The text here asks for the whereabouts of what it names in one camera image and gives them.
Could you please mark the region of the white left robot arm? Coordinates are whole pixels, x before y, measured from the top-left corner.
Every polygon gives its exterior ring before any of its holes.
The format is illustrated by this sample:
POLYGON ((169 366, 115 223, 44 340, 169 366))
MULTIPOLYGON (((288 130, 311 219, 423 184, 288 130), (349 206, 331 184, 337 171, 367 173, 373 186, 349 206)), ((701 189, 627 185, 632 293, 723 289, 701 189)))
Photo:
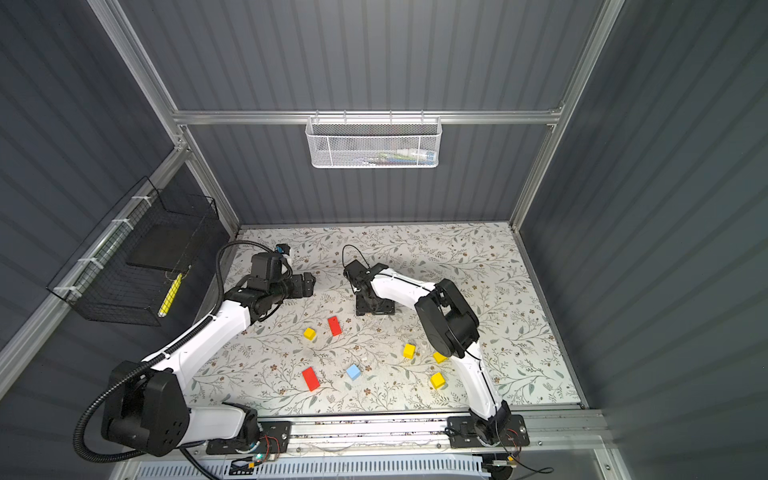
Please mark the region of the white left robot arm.
POLYGON ((146 357, 150 367, 133 378, 136 362, 125 361, 111 374, 116 385, 105 399, 101 435, 141 454, 163 456, 180 446, 222 440, 247 450, 261 442, 256 410, 225 402, 213 407, 191 407, 184 397, 198 370, 237 334, 276 312, 289 299, 311 297, 315 277, 294 274, 255 288, 242 278, 227 290, 217 312, 187 330, 189 339, 174 341, 146 357))

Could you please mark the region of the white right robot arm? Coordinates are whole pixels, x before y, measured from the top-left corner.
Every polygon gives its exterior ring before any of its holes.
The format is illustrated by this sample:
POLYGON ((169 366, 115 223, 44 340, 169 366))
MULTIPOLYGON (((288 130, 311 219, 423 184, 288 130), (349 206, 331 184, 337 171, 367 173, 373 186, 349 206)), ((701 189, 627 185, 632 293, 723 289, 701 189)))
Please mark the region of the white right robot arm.
POLYGON ((344 277, 355 294, 358 315, 389 314, 397 305, 416 313, 431 346, 458 373, 480 443, 516 448, 530 444, 527 433, 512 426, 511 408, 483 358, 479 319, 452 281, 419 281, 382 263, 366 267, 357 260, 344 267, 344 277))

